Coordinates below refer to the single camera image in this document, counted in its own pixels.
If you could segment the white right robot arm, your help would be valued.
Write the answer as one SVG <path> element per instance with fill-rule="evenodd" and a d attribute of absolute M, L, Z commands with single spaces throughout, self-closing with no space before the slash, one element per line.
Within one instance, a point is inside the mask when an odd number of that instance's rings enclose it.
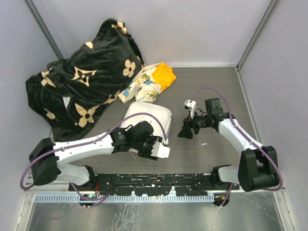
<path fill-rule="evenodd" d="M 277 172 L 276 150 L 255 141 L 230 112 L 223 111 L 218 98 L 205 101 L 205 114 L 196 112 L 193 100 L 186 100 L 183 107 L 189 114 L 183 121 L 179 138 L 192 139 L 200 129 L 213 128 L 240 154 L 238 166 L 224 165 L 212 169 L 211 184 L 215 189 L 221 190 L 228 183 L 239 185 L 246 192 L 279 186 L 281 178 Z"/>

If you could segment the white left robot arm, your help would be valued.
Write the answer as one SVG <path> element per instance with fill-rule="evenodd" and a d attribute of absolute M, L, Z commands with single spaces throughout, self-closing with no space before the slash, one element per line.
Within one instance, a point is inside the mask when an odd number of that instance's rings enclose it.
<path fill-rule="evenodd" d="M 29 155 L 33 184 L 42 186 L 55 180 L 73 183 L 90 191 L 96 186 L 94 171 L 89 166 L 77 167 L 71 163 L 80 159 L 115 153 L 137 151 L 142 158 L 157 160 L 168 158 L 168 141 L 154 135 L 147 121 L 115 128 L 97 137 L 71 141 L 52 142 L 42 139 Z"/>

